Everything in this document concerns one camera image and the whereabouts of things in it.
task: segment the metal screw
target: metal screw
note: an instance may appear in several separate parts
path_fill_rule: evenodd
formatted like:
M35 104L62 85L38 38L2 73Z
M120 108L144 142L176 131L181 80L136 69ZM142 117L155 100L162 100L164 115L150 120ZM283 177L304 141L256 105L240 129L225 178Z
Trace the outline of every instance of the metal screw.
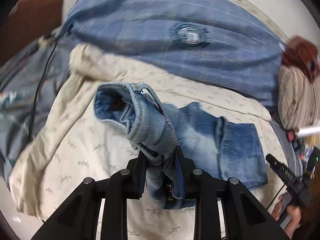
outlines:
M239 183L239 179L235 178L235 177L232 177L230 178L230 182L234 185L238 184Z
M201 175L201 174L202 174L202 171L201 171L201 169L194 169L194 170L193 170L193 174L194 174L194 175Z
M90 184L91 182L93 182L93 178L86 177L86 178L83 179L83 183L84 184Z
M130 171L128 169L123 169L120 171L121 175L128 175L130 173Z

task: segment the beige striped pillow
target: beige striped pillow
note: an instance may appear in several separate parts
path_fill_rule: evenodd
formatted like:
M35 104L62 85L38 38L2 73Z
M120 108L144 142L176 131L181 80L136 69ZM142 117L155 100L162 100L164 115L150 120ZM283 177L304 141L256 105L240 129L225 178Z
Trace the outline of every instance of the beige striped pillow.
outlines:
M314 79L313 87L299 68L280 67L278 113L285 129L320 120L320 76Z

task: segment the blue jeans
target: blue jeans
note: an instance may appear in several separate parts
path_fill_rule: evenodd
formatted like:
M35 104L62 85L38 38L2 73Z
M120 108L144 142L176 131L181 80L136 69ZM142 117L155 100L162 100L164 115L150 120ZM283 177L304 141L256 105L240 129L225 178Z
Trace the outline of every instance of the blue jeans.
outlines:
M227 180L237 177L249 189L268 182L264 155L253 124L235 124L214 117L197 102L177 109L162 105L144 83L102 83L94 101L96 117L126 132L131 145L148 158L146 184L161 207L179 209L195 205L184 200L185 188L179 161L183 154L211 176ZM167 176L171 189L165 190Z
M228 0L78 0L60 35L276 109L282 41Z

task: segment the cream blanket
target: cream blanket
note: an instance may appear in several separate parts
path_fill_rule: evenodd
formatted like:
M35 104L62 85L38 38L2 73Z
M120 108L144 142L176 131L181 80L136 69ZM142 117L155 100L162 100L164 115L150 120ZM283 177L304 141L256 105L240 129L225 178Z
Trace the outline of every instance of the cream blanket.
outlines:
M268 123L271 117L254 99L169 74L138 60L104 54L90 44L74 48L70 66L71 76L61 88L45 127L21 153L9 179L12 197L25 214L46 220L85 177L108 178L137 156L118 128L95 119L92 98L100 82L145 82L163 103L183 107L198 101L214 116L253 123L264 154L286 163ZM269 183L253 191L265 206L283 185L267 168ZM127 214L129 239L193 238L194 208L161 210L145 191L141 200L128 201Z

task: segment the black cable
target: black cable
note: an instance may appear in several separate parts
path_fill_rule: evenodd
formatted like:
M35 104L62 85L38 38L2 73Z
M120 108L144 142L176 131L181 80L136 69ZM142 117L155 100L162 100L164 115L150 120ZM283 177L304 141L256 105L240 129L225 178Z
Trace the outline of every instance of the black cable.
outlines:
M275 195L275 197L273 198L273 200L270 202L270 204L268 205L268 207L266 208L266 210L268 210L272 203L275 201L276 197L279 195L280 191L284 188L285 184L283 184L283 186L281 187L281 189L279 189L278 193Z
M36 102L37 102L38 93L39 93L40 87L42 85L42 82L44 80L44 76L45 76L45 73L47 71L49 61L50 61L50 59L52 57L52 54L53 54L54 50L57 47L57 44L58 44L58 42L56 41L56 44L54 45L53 50L51 51L51 54L48 57L48 60L47 60L47 62L45 64L45 66L44 66L43 74L42 74L42 77L41 77L41 79L39 81L39 84L37 86L36 93L35 93L35 98L33 99L33 106L32 106L32 110L31 110L31 117L30 117L30 123L29 123L28 142L31 142L31 132L32 132L32 126L33 126L33 123L34 123L34 115L35 115L35 111L36 111Z

